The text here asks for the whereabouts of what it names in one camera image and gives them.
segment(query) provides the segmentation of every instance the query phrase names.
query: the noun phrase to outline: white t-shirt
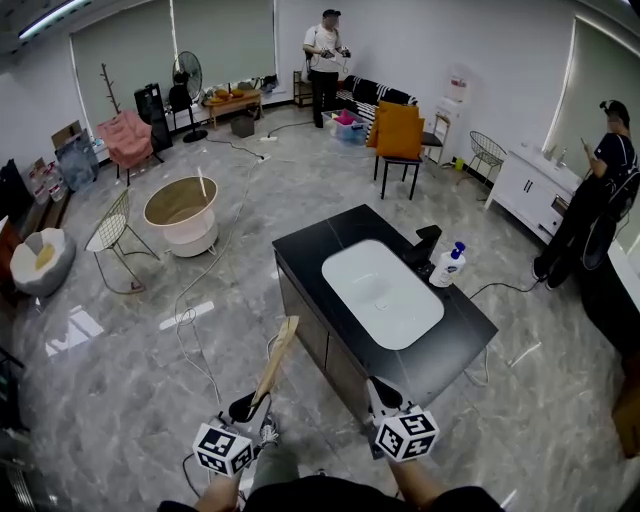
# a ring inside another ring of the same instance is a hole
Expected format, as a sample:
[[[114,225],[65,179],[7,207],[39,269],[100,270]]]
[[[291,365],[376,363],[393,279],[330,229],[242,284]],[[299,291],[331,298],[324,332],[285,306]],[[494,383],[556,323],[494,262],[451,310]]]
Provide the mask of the white t-shirt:
[[[326,28],[320,25],[316,25],[307,30],[304,36],[304,44],[313,46],[318,50],[324,50],[327,48],[334,55],[337,54],[337,49],[342,47],[342,41],[340,41],[340,35],[337,30],[330,32]],[[323,73],[337,73],[340,69],[336,57],[332,59],[323,59],[320,55],[314,55],[311,58],[311,69],[313,71],[321,71]]]

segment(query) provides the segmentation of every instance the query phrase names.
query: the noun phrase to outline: sofa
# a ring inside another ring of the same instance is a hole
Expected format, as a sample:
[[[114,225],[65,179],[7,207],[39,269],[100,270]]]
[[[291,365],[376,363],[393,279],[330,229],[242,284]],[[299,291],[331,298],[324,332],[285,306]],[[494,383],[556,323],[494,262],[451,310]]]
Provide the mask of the sofa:
[[[346,108],[370,121],[367,138],[371,132],[380,101],[399,105],[417,105],[418,103],[415,96],[353,75],[349,75],[344,80],[342,88],[338,90],[336,95],[337,108]]]

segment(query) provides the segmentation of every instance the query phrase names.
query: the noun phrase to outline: bottle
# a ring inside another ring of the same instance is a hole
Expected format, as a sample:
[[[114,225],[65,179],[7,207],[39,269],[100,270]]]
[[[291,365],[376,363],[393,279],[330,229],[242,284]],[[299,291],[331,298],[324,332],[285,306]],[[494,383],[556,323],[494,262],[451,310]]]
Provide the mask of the bottle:
[[[456,248],[449,252],[443,252],[440,255],[436,268],[429,277],[429,282],[438,288],[446,288],[453,282],[453,275],[457,274],[467,260],[462,253],[466,249],[462,242],[456,242]]]
[[[34,166],[33,169],[29,171],[31,191],[38,204],[44,204],[49,200],[49,190],[44,186],[43,170],[43,167]]]
[[[562,154],[560,155],[560,158],[558,158],[558,161],[556,162],[556,167],[564,167],[565,163],[564,163],[564,157],[567,154],[567,148],[564,148],[562,150]]]
[[[45,182],[49,189],[51,199],[56,203],[60,201],[67,192],[67,186],[53,162],[49,164],[49,167],[47,167],[47,170],[45,171]]]

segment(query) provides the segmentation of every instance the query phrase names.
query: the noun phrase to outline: marble floor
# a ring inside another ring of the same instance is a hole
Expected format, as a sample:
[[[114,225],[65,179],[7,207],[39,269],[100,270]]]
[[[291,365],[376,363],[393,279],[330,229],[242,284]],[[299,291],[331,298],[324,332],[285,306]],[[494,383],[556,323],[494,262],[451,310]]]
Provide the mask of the marble floor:
[[[71,274],[45,303],[21,304],[13,332],[14,351],[27,366],[22,409],[34,457],[69,510],[151,511],[163,499],[195,501],[181,462],[218,404],[210,381],[183,357],[172,318],[176,297],[213,256],[175,258],[146,225],[144,205],[163,184],[198,168],[216,180],[221,247],[251,172],[226,254],[178,304],[178,311],[200,306],[180,333],[225,404],[255,386],[267,340],[283,318],[271,241],[346,209],[366,203],[413,242],[416,229],[438,224],[438,253],[465,242],[468,263],[458,285],[469,295],[493,281],[531,284],[539,242],[498,206],[485,212],[475,180],[456,187],[458,173],[429,165],[410,202],[410,184],[398,169],[381,201],[371,150],[342,146],[313,125],[280,130],[276,143],[259,141],[270,129],[307,120],[309,110],[280,107],[267,111],[251,138],[233,137],[228,125],[210,131],[271,155],[253,170],[255,158],[246,152],[206,140],[187,146],[176,137],[164,164],[132,177],[131,224],[161,257],[129,260],[147,284],[141,294],[107,290],[93,255],[82,250],[125,188],[115,183],[113,167],[72,197],[63,225],[79,248]],[[125,240],[126,248],[135,243]],[[101,257],[107,278],[129,286],[109,255]],[[448,485],[482,485],[498,501],[517,491],[513,511],[617,510],[640,479],[640,459],[622,456],[610,416],[619,359],[587,319],[575,285],[528,294],[493,287],[474,301],[500,329],[488,349],[489,383],[477,387],[461,375],[431,404],[442,437],[424,464]],[[470,368],[477,380],[485,378],[484,365],[480,355]],[[303,473],[322,467],[395,494],[385,463],[372,462],[354,421],[299,343],[283,370],[274,412]],[[187,469],[204,489],[205,472],[193,460]]]

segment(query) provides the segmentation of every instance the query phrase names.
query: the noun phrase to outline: black pants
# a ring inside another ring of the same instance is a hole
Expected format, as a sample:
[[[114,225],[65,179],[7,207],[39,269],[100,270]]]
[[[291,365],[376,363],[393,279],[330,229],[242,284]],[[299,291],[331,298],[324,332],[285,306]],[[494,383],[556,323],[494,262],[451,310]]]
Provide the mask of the black pants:
[[[608,199],[602,183],[595,178],[578,187],[560,228],[535,261],[536,273],[539,276],[549,274],[550,286],[562,284],[581,261],[591,225],[604,210]]]
[[[323,73],[311,71],[313,90],[313,121],[318,128],[322,128],[322,113],[333,110],[338,92],[338,73]]]

